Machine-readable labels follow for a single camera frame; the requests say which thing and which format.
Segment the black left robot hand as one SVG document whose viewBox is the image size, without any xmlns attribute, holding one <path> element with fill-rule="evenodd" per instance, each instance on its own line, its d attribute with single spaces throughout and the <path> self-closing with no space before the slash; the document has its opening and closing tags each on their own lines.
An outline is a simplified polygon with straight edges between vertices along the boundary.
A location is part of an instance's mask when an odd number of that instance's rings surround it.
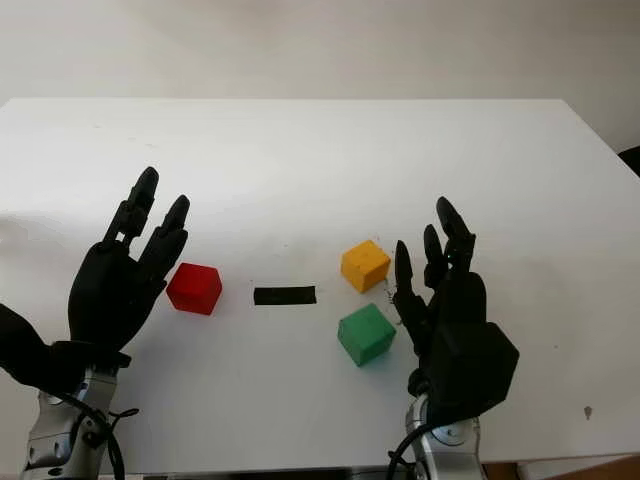
<svg viewBox="0 0 640 480">
<path fill-rule="evenodd" d="M 179 196 L 157 226 L 139 258 L 130 245 L 141 235 L 154 203 L 159 174 L 146 168 L 118 206 L 101 241 L 88 250 L 68 301 L 71 339 L 53 352 L 75 363 L 92 357 L 114 358 L 146 322 L 166 286 L 166 276 L 187 238 L 189 199 Z"/>
</svg>

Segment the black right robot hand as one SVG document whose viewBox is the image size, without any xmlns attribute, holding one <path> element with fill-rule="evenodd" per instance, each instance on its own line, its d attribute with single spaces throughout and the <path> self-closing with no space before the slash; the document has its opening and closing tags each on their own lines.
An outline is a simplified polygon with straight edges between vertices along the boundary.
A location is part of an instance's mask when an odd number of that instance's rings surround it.
<svg viewBox="0 0 640 480">
<path fill-rule="evenodd" d="M 437 200 L 436 210 L 447 242 L 440 243 L 433 225 L 425 227 L 424 283 L 433 290 L 430 301 L 413 291 L 413 270 L 405 243 L 399 240 L 395 250 L 396 292 L 392 302 L 419 361 L 408 380 L 408 392 L 414 397 L 431 386 L 426 369 L 431 364 L 437 329 L 446 324 L 486 321 L 486 288 L 481 277 L 470 270 L 476 235 L 446 197 Z"/>
</svg>

